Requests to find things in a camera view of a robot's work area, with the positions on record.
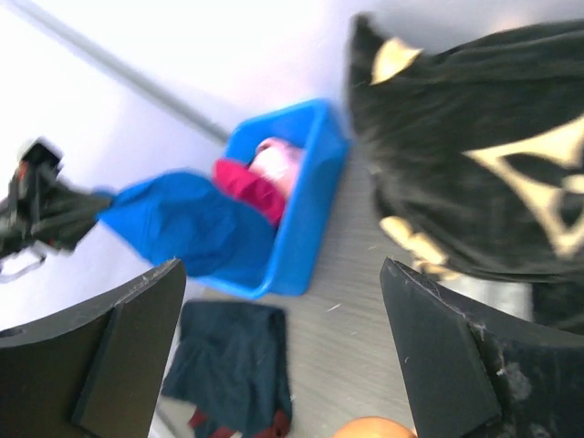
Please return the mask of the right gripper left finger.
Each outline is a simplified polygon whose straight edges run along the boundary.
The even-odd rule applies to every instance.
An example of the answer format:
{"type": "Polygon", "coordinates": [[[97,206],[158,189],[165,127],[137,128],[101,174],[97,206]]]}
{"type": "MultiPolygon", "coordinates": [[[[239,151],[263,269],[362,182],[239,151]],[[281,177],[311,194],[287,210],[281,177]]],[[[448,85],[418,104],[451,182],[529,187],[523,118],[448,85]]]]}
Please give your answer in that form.
{"type": "Polygon", "coordinates": [[[171,260],[2,331],[2,436],[148,436],[185,285],[171,260]]]}

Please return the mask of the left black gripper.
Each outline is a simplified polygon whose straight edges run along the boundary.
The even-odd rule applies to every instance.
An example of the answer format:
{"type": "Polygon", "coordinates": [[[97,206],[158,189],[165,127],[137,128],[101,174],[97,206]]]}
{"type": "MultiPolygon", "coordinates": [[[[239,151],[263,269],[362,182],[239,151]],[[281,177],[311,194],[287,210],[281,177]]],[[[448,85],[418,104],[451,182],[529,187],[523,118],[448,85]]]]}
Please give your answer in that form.
{"type": "Polygon", "coordinates": [[[58,179],[62,154],[45,139],[25,145],[1,201],[1,254],[16,255],[37,243],[74,251],[109,208],[109,193],[87,192],[58,179]]]}

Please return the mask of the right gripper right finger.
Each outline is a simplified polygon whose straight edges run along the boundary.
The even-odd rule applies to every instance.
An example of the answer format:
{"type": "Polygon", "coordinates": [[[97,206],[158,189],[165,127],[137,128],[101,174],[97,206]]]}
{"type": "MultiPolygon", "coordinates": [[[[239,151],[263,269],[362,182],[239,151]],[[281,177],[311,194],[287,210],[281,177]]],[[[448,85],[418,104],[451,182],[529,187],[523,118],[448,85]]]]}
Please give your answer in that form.
{"type": "Polygon", "coordinates": [[[582,436],[582,313],[540,325],[391,259],[380,281],[419,436],[582,436]]]}

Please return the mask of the wooden hat stand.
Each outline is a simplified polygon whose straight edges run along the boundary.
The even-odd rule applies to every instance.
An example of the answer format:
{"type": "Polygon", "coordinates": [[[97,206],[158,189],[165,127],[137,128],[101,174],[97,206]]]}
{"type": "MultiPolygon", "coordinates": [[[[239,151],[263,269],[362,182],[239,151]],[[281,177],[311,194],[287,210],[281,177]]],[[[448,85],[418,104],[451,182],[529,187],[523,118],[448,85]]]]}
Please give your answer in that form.
{"type": "Polygon", "coordinates": [[[339,428],[333,438],[417,438],[416,431],[379,416],[351,420],[339,428]]]}

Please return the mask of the blue cap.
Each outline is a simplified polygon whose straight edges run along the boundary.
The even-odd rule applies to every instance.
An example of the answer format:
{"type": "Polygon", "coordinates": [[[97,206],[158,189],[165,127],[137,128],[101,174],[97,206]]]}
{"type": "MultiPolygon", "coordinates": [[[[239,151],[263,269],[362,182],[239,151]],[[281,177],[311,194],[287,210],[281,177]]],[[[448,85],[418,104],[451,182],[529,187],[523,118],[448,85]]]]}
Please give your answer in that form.
{"type": "Polygon", "coordinates": [[[190,277],[249,286],[263,280],[275,240],[275,229],[257,210],[187,171],[123,189],[98,218],[154,265],[176,258],[190,277]]]}

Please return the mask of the navy blue cloth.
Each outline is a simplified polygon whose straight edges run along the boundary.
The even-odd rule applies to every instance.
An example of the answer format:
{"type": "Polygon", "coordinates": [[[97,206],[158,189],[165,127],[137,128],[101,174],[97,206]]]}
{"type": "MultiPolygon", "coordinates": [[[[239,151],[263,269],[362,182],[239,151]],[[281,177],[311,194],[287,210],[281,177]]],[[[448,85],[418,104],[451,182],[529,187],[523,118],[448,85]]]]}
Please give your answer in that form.
{"type": "Polygon", "coordinates": [[[197,437],[286,437],[293,419],[287,314],[244,301],[186,302],[162,395],[194,407],[197,437]]]}

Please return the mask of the blue plastic bin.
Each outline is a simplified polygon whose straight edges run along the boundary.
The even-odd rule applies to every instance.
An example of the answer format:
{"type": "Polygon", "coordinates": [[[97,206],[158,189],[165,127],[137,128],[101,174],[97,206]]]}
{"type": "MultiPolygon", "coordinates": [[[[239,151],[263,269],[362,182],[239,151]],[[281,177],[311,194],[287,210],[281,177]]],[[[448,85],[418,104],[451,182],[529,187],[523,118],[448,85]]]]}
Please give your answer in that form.
{"type": "Polygon", "coordinates": [[[223,273],[198,279],[205,287],[245,299],[267,293],[297,297],[308,290],[350,146],[333,105],[311,99],[241,122],[232,131],[224,156],[249,161],[255,146],[268,137],[305,150],[270,258],[261,276],[251,282],[223,273]]]}

